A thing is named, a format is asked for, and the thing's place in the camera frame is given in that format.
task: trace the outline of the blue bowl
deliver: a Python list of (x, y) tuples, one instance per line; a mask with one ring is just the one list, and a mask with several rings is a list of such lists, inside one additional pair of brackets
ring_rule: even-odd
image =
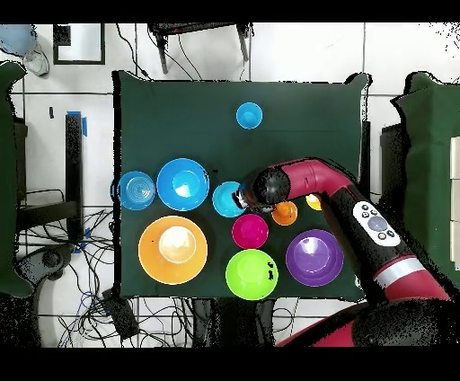
[(161, 201), (169, 208), (193, 210), (208, 195), (208, 173), (193, 160), (174, 159), (158, 173), (156, 188)]
[(155, 184), (148, 174), (131, 171), (121, 176), (117, 193), (123, 207), (129, 210), (142, 210), (154, 200)]
[(244, 213), (244, 209), (239, 209), (232, 199), (232, 193), (238, 190), (238, 182), (222, 182), (212, 195), (212, 205), (216, 212), (222, 217), (238, 217)]
[(262, 110), (255, 103), (243, 103), (236, 111), (236, 120), (243, 128), (256, 128), (262, 122)]

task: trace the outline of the table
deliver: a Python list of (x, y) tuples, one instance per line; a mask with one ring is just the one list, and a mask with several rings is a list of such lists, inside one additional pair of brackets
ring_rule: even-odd
[[(234, 218), (219, 216), (212, 206), (212, 192), (221, 182), (240, 182), (254, 168), (306, 156), (332, 159), (358, 175), (365, 74), (352, 76), (346, 84), (147, 82), (123, 71), (114, 72), (113, 80), (114, 182), (134, 170), (156, 180), (162, 166), (177, 157), (196, 160), (210, 179), (208, 198), (190, 212), (167, 208), (157, 195), (142, 211), (120, 209), (114, 200), (115, 282), (120, 282), (122, 297), (233, 296), (226, 286), (225, 268), (241, 249), (231, 236)], [(254, 130), (236, 122), (236, 110), (244, 102), (256, 102), (263, 110), (262, 124)], [(290, 276), (285, 254), (292, 239), (308, 229), (328, 230), (321, 212), (309, 208), (305, 198), (297, 199), (296, 205), (298, 219), (292, 226), (278, 226), (270, 214), (261, 215), (270, 229), (261, 249), (279, 268), (279, 282), (270, 297), (361, 299), (347, 260), (341, 274), (320, 288), (305, 287)], [(189, 218), (208, 240), (203, 271), (177, 286), (151, 279), (137, 257), (144, 229), (168, 215)]]

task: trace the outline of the person's foot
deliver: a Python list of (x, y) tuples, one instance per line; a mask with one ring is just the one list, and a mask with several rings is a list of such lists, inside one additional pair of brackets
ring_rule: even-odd
[(49, 71), (49, 62), (41, 46), (37, 45), (37, 48), (27, 53), (22, 59), (24, 66), (27, 70), (31, 71), (34, 75), (42, 76)]

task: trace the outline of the bowl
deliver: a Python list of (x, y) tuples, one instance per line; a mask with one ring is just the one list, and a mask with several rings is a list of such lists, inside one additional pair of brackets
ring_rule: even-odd
[(222, 217), (238, 217), (244, 213), (244, 209), (238, 208), (232, 198), (232, 193), (238, 190), (239, 182), (222, 182), (212, 195), (212, 205)]
[(303, 285), (324, 286), (341, 272), (343, 251), (331, 233), (308, 230), (290, 243), (286, 265), (292, 277)]
[(205, 169), (190, 159), (174, 159), (158, 173), (158, 196), (173, 210), (189, 211), (199, 207), (209, 192)]
[[(174, 237), (177, 244), (172, 247)], [(152, 279), (179, 285), (194, 279), (203, 270), (208, 243), (193, 221), (167, 216), (158, 218), (144, 230), (139, 239), (138, 256), (142, 268)]]
[(234, 222), (232, 237), (242, 249), (258, 249), (267, 241), (269, 227), (262, 217), (247, 214)]
[(131, 171), (121, 176), (117, 193), (124, 208), (142, 210), (154, 200), (155, 184), (148, 174)]
[(261, 250), (242, 250), (226, 266), (226, 284), (245, 300), (260, 300), (275, 289), (278, 268), (273, 259)]
[(262, 110), (259, 105), (247, 102), (243, 103), (236, 111), (238, 124), (246, 129), (258, 127), (262, 122)]
[(297, 220), (297, 207), (292, 201), (280, 202), (271, 212), (273, 220), (281, 226), (289, 226)]

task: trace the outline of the dark green tablecloth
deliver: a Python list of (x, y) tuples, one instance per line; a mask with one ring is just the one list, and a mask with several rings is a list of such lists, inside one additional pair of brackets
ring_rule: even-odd
[[(332, 159), (358, 175), (360, 100), (367, 75), (356, 75), (347, 84), (148, 83), (125, 72), (114, 75), (119, 76), (114, 82), (115, 92), (120, 90), (121, 172), (139, 170), (156, 180), (168, 161), (187, 157), (202, 164), (210, 178), (208, 198), (191, 212), (175, 212), (157, 196), (142, 211), (121, 210), (120, 294), (124, 297), (233, 295), (226, 286), (225, 269), (241, 249), (231, 236), (234, 218), (221, 217), (213, 209), (211, 196), (219, 183), (240, 182), (254, 168), (305, 156)], [(263, 122), (254, 130), (245, 130), (236, 122), (236, 110), (244, 102), (256, 102), (263, 110)], [(290, 276), (285, 253), (292, 239), (308, 229), (328, 230), (321, 212), (310, 209), (304, 198), (296, 204), (298, 219), (292, 226), (278, 226), (271, 215), (262, 215), (270, 236), (261, 249), (279, 268), (279, 282), (270, 297), (362, 298), (347, 260), (336, 280), (323, 287), (305, 287)], [(208, 240), (205, 268), (198, 277), (178, 286), (151, 279), (137, 257), (144, 229), (168, 215), (191, 219)]]
[(408, 77), (394, 100), (411, 148), (405, 160), (404, 224), (435, 265), (460, 288), (450, 261), (450, 138), (460, 136), (460, 85), (442, 84), (425, 72)]

